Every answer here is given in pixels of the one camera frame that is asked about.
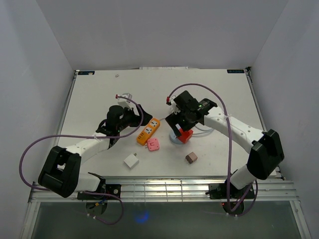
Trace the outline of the red cube socket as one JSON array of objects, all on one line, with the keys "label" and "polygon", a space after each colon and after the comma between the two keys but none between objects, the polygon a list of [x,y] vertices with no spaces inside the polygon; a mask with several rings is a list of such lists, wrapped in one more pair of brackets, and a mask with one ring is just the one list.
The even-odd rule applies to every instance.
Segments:
[{"label": "red cube socket", "polygon": [[184,131],[182,128],[180,128],[179,132],[180,132],[180,136],[177,136],[177,139],[183,144],[186,144],[193,135],[193,130],[191,129]]}]

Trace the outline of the orange power strip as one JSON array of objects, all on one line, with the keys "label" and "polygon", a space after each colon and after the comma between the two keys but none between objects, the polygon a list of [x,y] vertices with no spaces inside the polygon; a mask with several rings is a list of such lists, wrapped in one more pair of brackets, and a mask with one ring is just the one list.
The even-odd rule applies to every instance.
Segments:
[{"label": "orange power strip", "polygon": [[150,122],[144,127],[141,133],[137,136],[137,143],[141,146],[144,146],[147,143],[147,140],[152,137],[152,135],[160,127],[160,120],[152,118]]}]

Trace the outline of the blue round power socket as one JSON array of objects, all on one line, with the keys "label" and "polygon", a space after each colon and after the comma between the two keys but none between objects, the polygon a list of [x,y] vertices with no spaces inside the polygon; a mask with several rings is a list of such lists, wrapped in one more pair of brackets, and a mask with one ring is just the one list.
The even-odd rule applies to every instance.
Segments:
[{"label": "blue round power socket", "polygon": [[169,139],[172,143],[174,144],[178,144],[178,145],[182,145],[184,144],[182,141],[180,141],[177,136],[175,135],[175,133],[173,132],[173,130],[170,130],[170,133],[169,133]]}]

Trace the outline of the pink plug adapter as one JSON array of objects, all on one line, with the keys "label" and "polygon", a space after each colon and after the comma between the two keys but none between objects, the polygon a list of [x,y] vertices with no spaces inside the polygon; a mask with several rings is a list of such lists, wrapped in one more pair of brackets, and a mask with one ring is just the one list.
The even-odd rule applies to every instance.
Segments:
[{"label": "pink plug adapter", "polygon": [[157,138],[150,138],[146,141],[145,148],[149,151],[157,151],[160,149],[160,143]]}]

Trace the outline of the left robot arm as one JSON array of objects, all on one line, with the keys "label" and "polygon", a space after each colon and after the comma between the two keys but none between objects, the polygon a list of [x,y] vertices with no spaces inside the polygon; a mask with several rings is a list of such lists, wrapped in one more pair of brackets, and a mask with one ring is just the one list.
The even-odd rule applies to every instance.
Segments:
[{"label": "left robot arm", "polygon": [[81,173],[80,167],[88,159],[114,146],[120,132],[127,127],[137,128],[149,123],[153,116],[141,105],[137,109],[138,114],[135,114],[132,108],[111,106],[92,138],[65,148],[53,147],[40,172],[39,185],[63,198],[82,191],[88,191],[95,199],[102,198],[106,193],[105,178],[95,173]]}]

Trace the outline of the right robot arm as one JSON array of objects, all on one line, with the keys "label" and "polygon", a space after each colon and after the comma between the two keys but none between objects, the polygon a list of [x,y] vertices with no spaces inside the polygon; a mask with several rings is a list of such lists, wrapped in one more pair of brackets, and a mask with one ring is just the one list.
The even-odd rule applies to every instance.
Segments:
[{"label": "right robot arm", "polygon": [[273,129],[253,128],[227,116],[212,100],[198,101],[188,91],[168,98],[166,103],[172,113],[165,120],[177,137],[200,123],[227,136],[249,154],[247,163],[236,170],[225,185],[225,192],[231,198],[238,197],[243,188],[256,179],[267,179],[284,160],[280,136]]}]

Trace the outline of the brown pink charger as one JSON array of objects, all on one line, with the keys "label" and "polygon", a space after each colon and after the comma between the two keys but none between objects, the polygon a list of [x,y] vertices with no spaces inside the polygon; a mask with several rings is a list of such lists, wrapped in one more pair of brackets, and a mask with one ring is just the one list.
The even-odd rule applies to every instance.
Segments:
[{"label": "brown pink charger", "polygon": [[191,152],[185,156],[185,159],[189,164],[193,164],[198,159],[198,156],[194,152]]}]

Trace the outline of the white charger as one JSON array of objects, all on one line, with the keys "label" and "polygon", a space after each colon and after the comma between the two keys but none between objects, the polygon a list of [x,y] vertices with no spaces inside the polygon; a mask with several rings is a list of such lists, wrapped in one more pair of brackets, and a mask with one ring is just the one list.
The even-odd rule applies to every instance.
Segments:
[{"label": "white charger", "polygon": [[132,153],[124,159],[124,163],[128,166],[129,169],[133,169],[138,165],[139,159],[137,158],[136,153]]}]

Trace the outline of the left blue table label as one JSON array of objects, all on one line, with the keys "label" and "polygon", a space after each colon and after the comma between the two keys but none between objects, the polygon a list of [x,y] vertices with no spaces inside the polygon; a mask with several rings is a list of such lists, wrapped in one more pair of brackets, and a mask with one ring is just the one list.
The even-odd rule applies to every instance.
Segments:
[{"label": "left blue table label", "polygon": [[77,75],[94,75],[95,71],[78,71]]}]

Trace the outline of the blue table label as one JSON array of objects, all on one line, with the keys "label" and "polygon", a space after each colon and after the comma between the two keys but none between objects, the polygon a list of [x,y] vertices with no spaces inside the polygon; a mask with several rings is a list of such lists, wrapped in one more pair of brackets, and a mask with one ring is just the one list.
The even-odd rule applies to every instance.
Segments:
[{"label": "blue table label", "polygon": [[242,69],[227,69],[228,74],[244,74],[245,71]]},{"label": "blue table label", "polygon": [[77,75],[94,75],[95,71],[78,71]]}]

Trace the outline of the right blue table label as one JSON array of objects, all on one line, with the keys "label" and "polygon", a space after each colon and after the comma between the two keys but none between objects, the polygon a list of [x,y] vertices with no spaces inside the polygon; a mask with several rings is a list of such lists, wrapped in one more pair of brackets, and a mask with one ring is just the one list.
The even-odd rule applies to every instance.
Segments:
[{"label": "right blue table label", "polygon": [[227,69],[228,74],[244,74],[245,71],[242,69]]}]

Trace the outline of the aluminium front rail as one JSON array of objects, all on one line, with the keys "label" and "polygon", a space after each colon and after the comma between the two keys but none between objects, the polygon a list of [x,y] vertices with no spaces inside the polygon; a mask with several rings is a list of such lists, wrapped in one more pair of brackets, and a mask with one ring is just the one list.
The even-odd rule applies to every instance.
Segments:
[{"label": "aluminium front rail", "polygon": [[[121,185],[121,200],[132,202],[209,202],[209,184],[224,178],[108,178],[108,184]],[[271,178],[253,186],[257,201],[298,201],[292,181]]]}]

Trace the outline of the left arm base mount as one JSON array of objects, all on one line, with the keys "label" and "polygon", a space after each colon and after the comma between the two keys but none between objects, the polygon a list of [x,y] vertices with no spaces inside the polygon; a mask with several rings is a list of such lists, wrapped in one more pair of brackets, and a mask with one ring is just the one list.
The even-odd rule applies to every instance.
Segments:
[{"label": "left arm base mount", "polygon": [[[106,184],[98,189],[95,193],[103,193],[103,194],[110,194],[116,196],[118,198],[121,197],[121,184]],[[91,195],[91,194],[84,194],[84,193],[77,193],[78,200],[114,200],[115,198],[103,195]]]}]

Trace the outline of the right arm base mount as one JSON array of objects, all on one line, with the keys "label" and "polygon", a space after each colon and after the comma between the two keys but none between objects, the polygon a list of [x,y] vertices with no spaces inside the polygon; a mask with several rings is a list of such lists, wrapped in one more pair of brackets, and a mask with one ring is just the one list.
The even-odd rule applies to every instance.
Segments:
[{"label": "right arm base mount", "polygon": [[[251,185],[246,185],[242,189],[235,188],[230,184],[230,198],[240,199],[248,190],[245,199],[253,199],[255,197],[254,189]],[[210,199],[226,199],[227,198],[227,185],[225,183],[211,183],[208,185],[208,191],[205,193]]]}]

